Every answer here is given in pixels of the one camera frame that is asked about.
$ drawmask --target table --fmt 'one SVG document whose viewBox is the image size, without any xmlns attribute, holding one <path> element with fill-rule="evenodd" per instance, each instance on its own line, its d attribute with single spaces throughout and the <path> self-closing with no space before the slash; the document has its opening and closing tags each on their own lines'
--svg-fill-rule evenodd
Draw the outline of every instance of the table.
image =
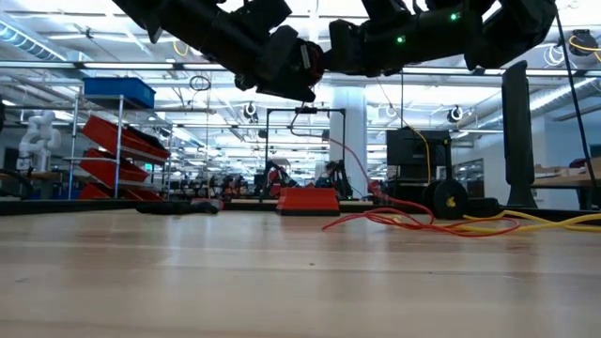
<svg viewBox="0 0 601 338">
<path fill-rule="evenodd" d="M 0 218 L 0 336 L 597 337 L 601 236 L 271 212 Z"/>
<path fill-rule="evenodd" d="M 601 172 L 595 172 L 597 182 L 601 185 Z M 593 186 L 591 176 L 587 174 L 537 178 L 532 184 L 533 189 L 576 190 L 580 210 L 593 209 Z"/>
</svg>

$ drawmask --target black metal frame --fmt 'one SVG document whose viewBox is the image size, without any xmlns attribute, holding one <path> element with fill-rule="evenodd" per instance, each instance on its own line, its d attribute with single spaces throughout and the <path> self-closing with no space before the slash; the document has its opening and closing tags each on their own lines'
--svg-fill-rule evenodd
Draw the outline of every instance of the black metal frame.
<svg viewBox="0 0 601 338">
<path fill-rule="evenodd" d="M 347 109 L 330 109 L 330 108 L 312 108 L 315 112 L 318 113 L 330 113 L 337 112 L 342 114 L 342 161 L 345 160 L 347 154 Z M 267 135 L 265 136 L 265 167 L 267 168 L 267 163 L 270 160 L 270 115 L 275 112 L 297 112 L 297 109 L 294 108 L 268 108 L 267 110 L 267 121 L 266 121 L 266 130 Z M 292 131 L 294 126 L 288 126 L 288 128 Z"/>
</svg>

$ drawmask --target cable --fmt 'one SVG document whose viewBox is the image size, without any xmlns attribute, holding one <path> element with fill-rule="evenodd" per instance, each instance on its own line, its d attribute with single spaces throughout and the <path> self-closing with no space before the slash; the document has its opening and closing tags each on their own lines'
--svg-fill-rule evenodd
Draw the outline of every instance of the cable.
<svg viewBox="0 0 601 338">
<path fill-rule="evenodd" d="M 212 88 L 211 80 L 204 75 L 195 75 L 190 78 L 190 89 L 196 92 L 207 91 Z"/>
<path fill-rule="evenodd" d="M 361 165 L 361 162 L 359 161 L 359 157 L 357 156 L 357 154 L 352 149 L 350 149 L 348 146 L 343 146 L 340 142 L 338 142 L 332 138 L 330 139 L 330 141 L 339 146 L 342 146 L 352 155 L 352 157 L 355 159 L 357 164 L 359 164 L 359 167 L 361 168 L 361 171 L 363 173 L 365 180 L 369 183 L 369 177 L 367 175 L 367 172 L 365 171 L 365 168 Z M 429 231 L 435 231 L 435 232 L 448 233 L 448 234 L 455 235 L 455 236 L 462 237 L 462 238 L 485 238 L 485 237 L 504 235 L 504 234 L 508 234 L 508 233 L 512 233 L 512 232 L 516 232 L 516 231 L 542 230 L 542 229 L 551 228 L 551 227 L 563 227 L 563 228 L 566 228 L 568 230 L 573 230 L 573 231 L 601 232 L 601 227 L 574 226 L 573 225 L 574 223 L 581 223 L 581 222 L 587 222 L 587 221 L 592 221 L 592 220 L 601 220 L 601 215 L 596 215 L 596 214 L 576 217 L 574 219 L 567 220 L 567 221 L 564 221 L 561 223 L 551 223 L 550 221 L 547 221 L 547 220 L 544 220 L 541 218 L 537 218 L 537 217 L 534 217 L 534 216 L 531 216 L 528 214 L 518 213 L 518 212 L 514 212 L 514 211 L 506 211 L 504 214 L 500 214 L 500 215 L 492 217 L 492 218 L 476 219 L 476 218 L 466 217 L 469 219 L 465 222 L 452 223 L 452 224 L 446 224 L 446 225 L 436 225 L 436 224 L 434 224 L 435 216 L 429 208 L 424 207 L 417 203 L 410 202 L 410 201 L 403 201 L 403 200 L 397 200 L 395 198 L 392 198 L 392 197 L 388 196 L 387 194 L 380 192 L 379 186 L 376 182 L 374 182 L 374 184 L 369 184 L 369 190 L 371 191 L 371 193 L 374 196 L 376 196 L 382 200 L 390 201 L 394 204 L 401 205 L 401 206 L 416 207 L 416 208 L 424 211 L 425 214 L 428 216 L 429 221 L 427 223 L 422 223 L 405 212 L 402 212 L 395 208 L 383 207 L 383 208 L 377 208 L 377 209 L 374 209 L 371 211 L 367 211 L 362 214 L 347 215 L 345 217 L 340 218 L 337 221 L 326 224 L 325 226 L 322 227 L 321 230 L 327 231 L 328 229 L 330 229 L 336 225 L 346 223 L 351 220 L 366 218 L 369 221 L 372 221 L 375 223 L 403 227 L 408 230 L 429 230 Z M 379 212 L 380 213 L 381 212 L 389 212 L 389 213 L 393 213 L 396 215 L 401 215 L 405 218 L 410 219 L 411 223 L 402 223 L 398 219 L 389 218 L 389 217 L 380 215 L 380 214 L 378 214 Z M 543 222 L 545 224 L 522 226 L 518 221 L 516 221 L 514 219 L 505 218 L 504 217 L 505 215 L 519 216 L 519 217 L 526 218 L 529 220 Z M 508 222 L 513 223 L 514 226 L 507 227 L 507 228 L 501 229 L 501 230 L 470 226 L 470 224 L 474 224 L 474 223 L 489 223 L 489 222 L 498 222 L 498 221 L 508 221 Z"/>
<path fill-rule="evenodd" d="M 401 128 L 405 127 L 403 124 L 405 123 L 405 72 L 401 69 Z"/>
<path fill-rule="evenodd" d="M 579 216 L 579 217 L 575 217 L 575 218 L 565 220 L 562 222 L 552 222 L 552 221 L 545 220 L 540 217 L 535 217 L 535 216 L 532 216 L 532 215 L 529 215 L 529 214 L 526 214 L 523 212 L 505 210 L 504 212 L 500 213 L 499 215 L 494 216 L 493 219 L 502 218 L 507 215 L 541 223 L 541 224 L 537 224 L 537 225 L 522 226 L 521 228 L 519 228 L 517 230 L 519 232 L 536 231 L 536 230 L 551 229 L 551 228 L 563 228 L 565 230 L 570 230 L 570 231 L 601 232 L 600 226 L 574 225 L 574 224 L 585 223 L 585 222 L 589 222 L 589 221 L 599 221 L 599 220 L 601 220 L 601 215 L 599 215 L 599 214 Z M 468 220 L 472 220 L 472 221 L 482 220 L 482 219 L 478 219 L 478 218 L 471 217 L 471 216 L 465 216 L 465 218 Z M 492 230 L 489 228 L 478 228 L 478 227 L 470 227 L 470 228 L 463 227 L 463 228 L 467 231 L 481 232 L 481 233 L 490 232 L 490 230 Z"/>
<path fill-rule="evenodd" d="M 410 124 L 407 123 L 407 121 L 405 121 L 405 119 L 403 118 L 403 116 L 398 113 L 398 111 L 396 110 L 396 108 L 393 106 L 393 102 L 388 97 L 388 94 L 386 94 L 386 90 L 384 90 L 384 86 L 382 86 L 382 83 L 379 81 L 379 78 L 376 78 L 376 80 L 378 81 L 378 85 L 379 85 L 380 89 L 382 89 L 382 93 L 384 93 L 384 97 L 386 97 L 386 100 L 390 104 L 391 108 L 393 108 L 393 110 L 396 113 L 396 115 L 401 119 L 401 123 L 405 123 L 409 129 L 411 129 L 413 132 L 415 132 L 424 141 L 424 145 L 425 145 L 425 163 L 426 163 L 426 166 L 427 166 L 426 169 L 427 169 L 427 173 L 428 173 L 427 182 L 428 182 L 428 184 L 430 184 L 432 182 L 432 173 L 431 173 L 431 168 L 430 168 L 430 145 L 428 144 L 428 141 L 425 139 L 425 137 L 419 131 L 417 131 L 413 127 L 411 127 Z"/>
<path fill-rule="evenodd" d="M 358 193 L 358 194 L 359 194 L 359 196 L 360 196 L 361 198 L 365 198 L 365 195 L 364 195 L 364 194 L 362 194 L 362 193 L 361 193 L 360 191 L 358 191 L 357 189 L 355 189 L 355 187 L 351 186 L 350 184 L 349 184 L 348 186 L 350 186 L 350 189 L 352 189 L 352 190 L 354 190 L 356 193 Z"/>
<path fill-rule="evenodd" d="M 190 51 L 190 46 L 188 44 L 186 44 L 186 50 L 184 52 L 181 52 L 179 50 L 179 48 L 177 47 L 177 41 L 173 41 L 173 50 L 176 51 L 176 54 L 181 56 L 181 57 L 186 57 L 188 56 L 188 52 Z"/>
<path fill-rule="evenodd" d="M 574 108 L 576 109 L 576 118 L 578 120 L 578 129 L 580 131 L 580 139 L 582 141 L 582 150 L 584 151 L 584 159 L 586 160 L 586 166 L 589 169 L 589 175 L 591 177 L 591 184 L 593 188 L 597 188 L 597 180 L 594 176 L 593 163 L 591 162 L 591 154 L 589 153 L 589 143 L 586 140 L 586 132 L 584 130 L 584 123 L 582 122 L 582 113 L 580 112 L 580 104 L 578 103 L 578 95 L 576 94 L 576 87 L 574 85 L 574 74 L 572 73 L 572 67 L 570 65 L 570 58 L 567 52 L 567 46 L 565 45 L 565 37 L 563 36 L 562 21 L 560 19 L 560 12 L 557 8 L 557 27 L 560 31 L 560 42 L 563 48 L 563 57 L 565 58 L 565 67 L 567 68 L 568 79 L 570 81 L 570 87 L 572 88 L 572 99 L 574 101 Z"/>
<path fill-rule="evenodd" d="M 195 75 L 190 78 L 189 86 L 191 90 L 195 91 L 194 95 L 192 95 L 192 99 L 189 101 L 191 109 L 193 110 L 194 99 L 196 99 L 196 95 L 203 91 L 209 91 L 210 94 L 210 89 L 213 87 L 213 83 L 208 77 L 204 75 Z"/>
<path fill-rule="evenodd" d="M 575 39 L 576 39 L 576 36 L 573 36 L 569 40 L 569 42 L 572 46 L 574 46 L 582 51 L 594 52 L 594 56 L 596 56 L 597 60 L 599 60 L 599 62 L 601 62 L 601 56 L 598 53 L 598 52 L 601 52 L 601 48 L 589 48 L 589 47 L 580 46 L 580 45 L 574 43 Z"/>
</svg>

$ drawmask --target red storage bin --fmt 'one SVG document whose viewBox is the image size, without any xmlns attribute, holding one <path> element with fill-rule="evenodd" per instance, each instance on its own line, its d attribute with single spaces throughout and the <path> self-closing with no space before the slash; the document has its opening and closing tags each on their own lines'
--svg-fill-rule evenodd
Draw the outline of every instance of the red storage bin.
<svg viewBox="0 0 601 338">
<path fill-rule="evenodd" d="M 115 191 L 112 191 L 105 186 L 89 182 L 85 185 L 82 193 L 79 195 L 79 199 L 81 200 L 92 200 L 92 199 L 102 199 L 102 198 L 113 198 L 115 195 Z"/>
<path fill-rule="evenodd" d="M 162 201 L 163 199 L 154 192 L 127 189 L 125 191 L 125 198 L 134 201 Z"/>
<path fill-rule="evenodd" d="M 116 154 L 118 126 L 115 123 L 92 115 L 85 123 L 82 133 L 110 153 Z M 121 130 L 121 146 L 135 151 L 131 152 L 122 148 L 121 156 L 148 163 L 164 164 L 171 155 L 169 151 L 149 145 L 133 132 L 128 131 L 127 128 Z"/>
<path fill-rule="evenodd" d="M 108 152 L 97 149 L 88 149 L 85 153 L 86 158 L 95 159 L 114 159 L 115 156 Z M 115 168 L 116 163 L 113 161 L 82 161 L 79 166 L 86 170 L 90 175 L 97 178 L 100 182 L 108 187 L 115 186 Z M 148 177 L 148 173 L 137 166 L 129 163 L 125 159 L 121 159 L 119 165 L 119 180 L 144 182 Z"/>
</svg>

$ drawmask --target robotic arm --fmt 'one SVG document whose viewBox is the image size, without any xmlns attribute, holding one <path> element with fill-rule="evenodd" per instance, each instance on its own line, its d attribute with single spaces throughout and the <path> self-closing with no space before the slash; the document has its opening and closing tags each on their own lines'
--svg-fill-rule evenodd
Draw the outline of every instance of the robotic arm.
<svg viewBox="0 0 601 338">
<path fill-rule="evenodd" d="M 254 0 L 233 12 L 217 6 L 225 0 L 114 2 L 145 28 L 151 41 L 168 31 L 234 72 L 241 90 L 256 86 L 258 93 L 315 100 L 310 88 L 323 75 L 323 51 L 298 38 L 292 27 L 280 25 L 292 13 L 285 0 Z"/>
<path fill-rule="evenodd" d="M 404 66 L 457 54 L 469 69 L 497 68 L 542 42 L 557 9 L 553 0 L 362 0 L 369 20 L 330 24 L 331 50 L 324 53 L 288 25 L 285 0 L 245 1 L 226 12 L 225 0 L 113 0 L 156 42 L 167 30 L 209 61 L 236 74 L 241 90 L 314 101 L 311 88 L 325 69 L 348 75 L 392 75 Z"/>
<path fill-rule="evenodd" d="M 349 75 L 392 75 L 407 64 L 463 54 L 468 69 L 499 68 L 545 39 L 556 15 L 553 0 L 426 0 L 429 11 L 401 0 L 362 0 L 369 20 L 330 24 L 326 67 Z"/>
<path fill-rule="evenodd" d="M 45 173 L 51 156 L 51 149 L 57 149 L 61 144 L 60 131 L 52 127 L 54 112 L 29 117 L 27 133 L 19 143 L 19 159 L 17 170 L 28 171 L 36 169 Z M 37 155 L 34 166 L 33 155 Z"/>
</svg>

